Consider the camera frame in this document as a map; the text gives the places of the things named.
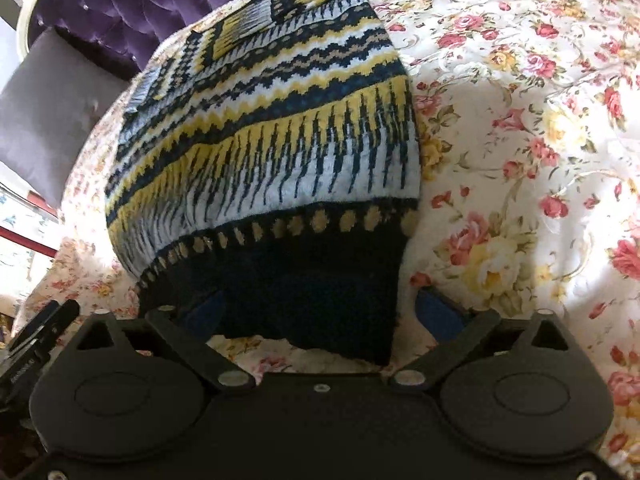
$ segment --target red trim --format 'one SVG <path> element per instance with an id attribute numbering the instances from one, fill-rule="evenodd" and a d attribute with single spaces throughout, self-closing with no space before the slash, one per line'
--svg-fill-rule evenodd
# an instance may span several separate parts
<path id="1" fill-rule="evenodd" d="M 27 202 L 29 202 L 31 205 L 39 207 L 40 209 L 58 218 L 58 212 L 55 209 L 53 209 L 49 204 L 47 204 L 44 201 L 43 197 L 41 197 L 39 194 L 34 193 L 33 191 L 30 191 L 27 194 Z"/>
<path id="2" fill-rule="evenodd" d="M 56 249 L 47 247 L 46 245 L 38 243 L 34 240 L 29 240 L 28 238 L 19 235 L 18 233 L 14 233 L 13 231 L 9 231 L 9 229 L 5 229 L 4 227 L 0 227 L 0 238 L 6 238 L 7 240 L 15 242 L 22 247 L 26 247 L 31 251 L 36 251 L 37 253 L 44 254 L 49 258 L 53 258 L 58 252 L 58 250 Z"/>

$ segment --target cushion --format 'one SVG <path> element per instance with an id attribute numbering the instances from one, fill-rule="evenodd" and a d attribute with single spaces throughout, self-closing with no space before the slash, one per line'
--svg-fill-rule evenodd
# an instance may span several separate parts
<path id="1" fill-rule="evenodd" d="M 60 207 L 86 138 L 126 87 L 48 30 L 0 94 L 0 160 Z"/>

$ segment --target black device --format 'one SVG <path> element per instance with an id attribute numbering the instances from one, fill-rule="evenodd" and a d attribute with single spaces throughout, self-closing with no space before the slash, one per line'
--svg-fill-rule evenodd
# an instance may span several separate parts
<path id="1" fill-rule="evenodd" d="M 388 380 L 279 373 L 259 386 L 167 312 L 94 315 L 30 412 L 48 453 L 24 480 L 619 479 L 595 453 L 609 391 L 553 315 L 469 317 Z"/>

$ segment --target silver bolt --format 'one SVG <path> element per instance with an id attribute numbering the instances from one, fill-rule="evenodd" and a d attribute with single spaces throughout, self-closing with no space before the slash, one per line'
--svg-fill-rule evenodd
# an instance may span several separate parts
<path id="1" fill-rule="evenodd" d="M 249 374 L 242 370 L 229 370 L 228 372 L 222 372 L 218 376 L 218 382 L 229 388 L 237 388 L 249 382 Z"/>
<path id="2" fill-rule="evenodd" d="M 401 386 L 420 386 L 426 381 L 426 377 L 418 370 L 400 370 L 396 376 L 396 383 Z"/>

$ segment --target bed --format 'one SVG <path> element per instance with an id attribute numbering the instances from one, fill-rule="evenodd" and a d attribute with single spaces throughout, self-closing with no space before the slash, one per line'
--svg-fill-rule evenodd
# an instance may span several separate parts
<path id="1" fill-rule="evenodd" d="M 116 62 L 131 75 L 144 66 L 145 53 L 121 49 L 118 58 L 100 47 L 99 34 L 75 31 L 74 1 L 73 12 L 68 0 L 32 3 L 23 12 L 23 54 L 39 28 L 57 25 L 106 66 Z M 162 63 L 191 30 L 246 1 L 210 3 L 215 10 L 165 39 L 149 64 Z M 399 275 L 388 369 L 434 344 L 413 311 L 417 287 L 435 284 L 467 307 L 508 317 L 551 310 L 610 387 L 615 420 L 602 456 L 636 478 L 640 0 L 370 2 L 412 78 L 422 158 L 420 219 Z M 75 328 L 100 309 L 137 313 L 135 284 L 114 256 L 104 217 L 104 186 L 129 93 L 98 122 L 76 162 L 62 205 L 65 238 L 15 330 L 49 300 L 80 303 Z M 257 377 L 374 369 L 259 336 L 216 336 L 210 345 Z"/>

